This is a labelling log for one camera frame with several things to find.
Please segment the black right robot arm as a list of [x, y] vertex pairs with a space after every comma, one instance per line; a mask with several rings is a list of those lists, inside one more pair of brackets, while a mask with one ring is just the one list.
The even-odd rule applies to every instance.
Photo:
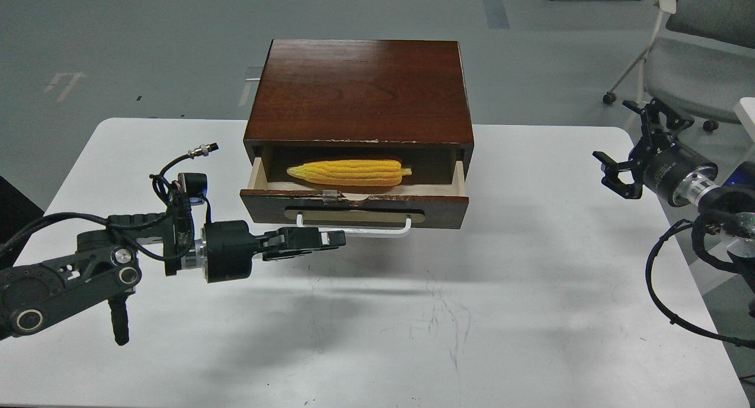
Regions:
[[618, 163], [595, 151], [602, 184], [625, 199], [639, 199], [644, 189], [672, 207], [693, 205], [691, 243], [695, 254], [720, 271], [742, 276], [753, 288], [753, 182], [744, 175], [717, 184], [715, 163], [691, 149], [678, 134], [693, 118], [657, 98], [623, 106], [640, 118], [641, 136], [628, 159]]

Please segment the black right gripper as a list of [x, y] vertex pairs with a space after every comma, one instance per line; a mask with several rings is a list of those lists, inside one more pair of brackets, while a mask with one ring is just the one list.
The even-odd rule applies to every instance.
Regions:
[[[631, 100], [622, 105], [640, 118], [638, 145], [652, 150], [646, 166], [644, 161], [634, 159], [617, 163], [606, 153], [593, 151], [604, 174], [601, 184], [625, 199], [640, 199], [645, 185], [672, 207], [690, 204], [687, 193], [693, 179], [715, 180], [719, 173], [715, 163], [677, 143], [680, 132], [695, 123], [692, 115], [657, 97], [642, 106]], [[625, 172], [631, 173], [631, 184], [621, 180], [620, 174]]]

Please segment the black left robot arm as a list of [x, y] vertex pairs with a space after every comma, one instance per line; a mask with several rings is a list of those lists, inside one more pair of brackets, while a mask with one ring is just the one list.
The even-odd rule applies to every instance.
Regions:
[[271, 261], [345, 245], [343, 231], [283, 227], [253, 235], [246, 222], [213, 222], [211, 213], [197, 231], [192, 207], [208, 203], [206, 175], [181, 173], [170, 182], [165, 173], [181, 161], [217, 149], [216, 143], [200, 145], [151, 175], [153, 191], [165, 205], [162, 213], [107, 218], [54, 213], [34, 220], [2, 244], [2, 256], [6, 256], [33, 233], [73, 218], [101, 226], [78, 234], [72, 255], [2, 269], [2, 338], [39, 333], [107, 301], [115, 342], [128, 343], [126, 301], [143, 276], [139, 253], [163, 262], [167, 276], [199, 268], [206, 281], [215, 284], [250, 277], [253, 257], [259, 254]]

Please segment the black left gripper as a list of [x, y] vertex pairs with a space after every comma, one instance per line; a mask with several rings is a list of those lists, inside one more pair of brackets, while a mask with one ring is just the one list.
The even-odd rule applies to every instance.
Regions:
[[347, 244], [345, 232], [313, 227], [282, 227], [260, 236], [249, 233], [242, 220], [206, 223], [204, 229], [209, 284], [251, 276], [252, 258], [260, 249], [263, 261], [277, 261], [336, 249]]

